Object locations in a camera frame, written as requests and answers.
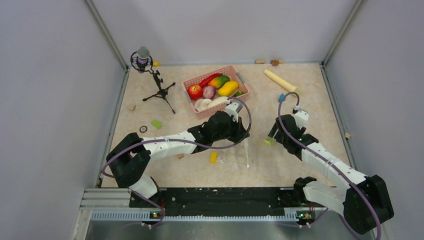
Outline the clear dotted zip top bag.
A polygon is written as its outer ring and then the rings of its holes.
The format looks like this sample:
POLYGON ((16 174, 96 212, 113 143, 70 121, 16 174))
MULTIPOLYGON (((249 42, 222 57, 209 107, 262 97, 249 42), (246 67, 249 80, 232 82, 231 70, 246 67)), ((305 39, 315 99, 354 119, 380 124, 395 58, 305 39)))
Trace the clear dotted zip top bag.
POLYGON ((253 163, 253 154, 248 138, 241 143, 225 149, 217 150, 217 163, 238 164, 249 169, 253 163))

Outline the pink plastic basket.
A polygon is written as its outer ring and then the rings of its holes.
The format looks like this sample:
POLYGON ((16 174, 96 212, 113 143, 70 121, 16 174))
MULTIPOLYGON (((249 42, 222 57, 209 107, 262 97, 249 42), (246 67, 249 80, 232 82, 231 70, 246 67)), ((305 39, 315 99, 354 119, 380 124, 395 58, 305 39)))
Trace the pink plastic basket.
POLYGON ((247 100, 250 89, 239 71, 229 65, 182 82, 189 106, 201 120, 225 109, 225 98, 247 100))

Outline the purple onion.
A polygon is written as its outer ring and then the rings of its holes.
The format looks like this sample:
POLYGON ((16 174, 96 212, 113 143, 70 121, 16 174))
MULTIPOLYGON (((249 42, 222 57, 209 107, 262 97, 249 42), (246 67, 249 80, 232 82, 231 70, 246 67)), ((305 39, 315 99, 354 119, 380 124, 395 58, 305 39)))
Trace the purple onion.
POLYGON ((207 85, 202 89, 202 97, 204 99, 213 99, 216 95, 216 89, 214 86, 207 85))

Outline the red apple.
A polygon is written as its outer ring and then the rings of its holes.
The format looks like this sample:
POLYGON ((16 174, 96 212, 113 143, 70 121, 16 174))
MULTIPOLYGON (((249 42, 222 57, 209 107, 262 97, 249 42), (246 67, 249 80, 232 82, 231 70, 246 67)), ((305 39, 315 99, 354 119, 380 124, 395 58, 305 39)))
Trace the red apple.
POLYGON ((187 89, 187 93, 189 98, 195 101, 203 97, 203 88, 198 84, 194 84, 187 89))

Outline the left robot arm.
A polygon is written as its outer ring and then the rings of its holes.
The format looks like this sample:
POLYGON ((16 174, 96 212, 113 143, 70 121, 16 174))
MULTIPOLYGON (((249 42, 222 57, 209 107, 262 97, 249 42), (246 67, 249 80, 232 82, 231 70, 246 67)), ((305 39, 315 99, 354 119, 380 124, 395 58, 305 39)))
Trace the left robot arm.
POLYGON ((186 131, 160 137, 140 137, 128 134, 106 157, 105 166, 119 188, 128 188, 140 195, 149 207, 160 202, 159 187, 152 177, 144 174, 148 164, 155 160, 191 155, 215 149, 215 142, 228 140, 230 147, 250 136, 250 126, 245 128, 242 119, 234 119, 224 111, 217 111, 207 121, 186 131))

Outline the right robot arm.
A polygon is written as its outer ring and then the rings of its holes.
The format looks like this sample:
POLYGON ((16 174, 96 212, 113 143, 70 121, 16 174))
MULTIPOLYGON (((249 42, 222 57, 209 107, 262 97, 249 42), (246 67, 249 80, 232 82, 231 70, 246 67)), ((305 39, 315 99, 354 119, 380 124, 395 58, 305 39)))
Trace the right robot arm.
POLYGON ((294 202, 299 206, 320 204, 341 215, 356 233, 364 235, 377 230, 381 235, 382 224, 394 216, 386 182, 378 175, 355 170, 332 155, 316 137, 306 134, 308 117, 305 111, 280 115, 268 135, 335 186, 314 177, 300 177, 293 185, 294 202))

